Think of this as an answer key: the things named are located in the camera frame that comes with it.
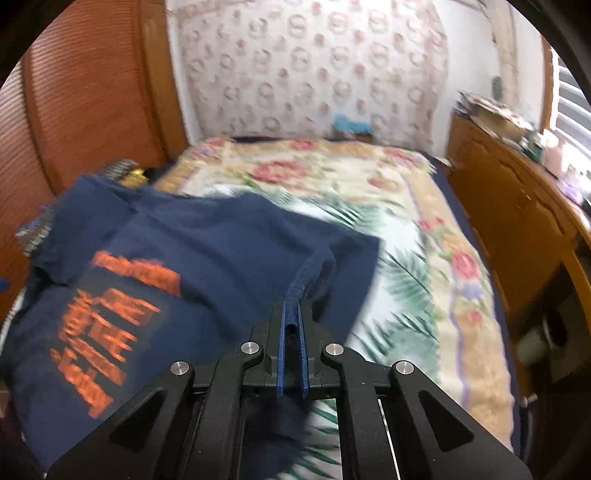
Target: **wooden dresser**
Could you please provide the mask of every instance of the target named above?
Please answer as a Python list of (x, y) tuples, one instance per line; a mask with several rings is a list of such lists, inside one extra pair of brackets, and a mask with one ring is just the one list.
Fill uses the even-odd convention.
[(544, 167), (454, 115), (450, 183), (464, 206), (518, 333), (576, 293), (591, 331), (591, 222)]

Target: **silver screw head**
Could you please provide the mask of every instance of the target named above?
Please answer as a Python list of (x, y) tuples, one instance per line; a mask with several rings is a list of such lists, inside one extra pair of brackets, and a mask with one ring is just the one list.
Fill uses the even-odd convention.
[(170, 371), (175, 375), (184, 375), (189, 371), (189, 364), (187, 362), (175, 362), (170, 365)]
[(326, 345), (325, 350), (326, 350), (326, 353), (328, 353), (329, 355), (333, 355), (333, 356), (340, 355), (345, 351), (343, 346), (339, 345), (338, 343), (329, 343), (328, 345)]
[(256, 342), (246, 342), (242, 344), (240, 350), (247, 355), (253, 355), (259, 351), (259, 346)]
[(410, 375), (414, 372), (414, 365), (408, 360), (402, 360), (396, 364), (396, 370), (403, 375)]

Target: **white wall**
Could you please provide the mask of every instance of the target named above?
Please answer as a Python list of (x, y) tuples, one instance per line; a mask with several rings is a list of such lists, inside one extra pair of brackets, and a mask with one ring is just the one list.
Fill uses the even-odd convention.
[(458, 90), (492, 96), (499, 58), (489, 21), (480, 11), (452, 0), (433, 0), (447, 34), (449, 75), (433, 119), (433, 154), (443, 156)]
[(519, 70), (519, 112), (536, 127), (544, 100), (544, 52), (537, 29), (515, 8), (517, 67)]

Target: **floral bedspread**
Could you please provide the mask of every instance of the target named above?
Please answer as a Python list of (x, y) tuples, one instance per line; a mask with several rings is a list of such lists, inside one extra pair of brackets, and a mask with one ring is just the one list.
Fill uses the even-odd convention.
[[(156, 188), (255, 191), (283, 208), (381, 239), (376, 274), (347, 345), (416, 364), (508, 448), (513, 397), (489, 274), (419, 153), (359, 142), (221, 139), (188, 149)], [(318, 401), (305, 454), (278, 478), (341, 478), (336, 405)]]

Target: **window blinds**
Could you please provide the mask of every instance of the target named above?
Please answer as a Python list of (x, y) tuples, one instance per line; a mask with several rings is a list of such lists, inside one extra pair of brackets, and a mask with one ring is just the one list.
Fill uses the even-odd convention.
[(591, 160), (591, 105), (560, 58), (558, 69), (556, 131)]

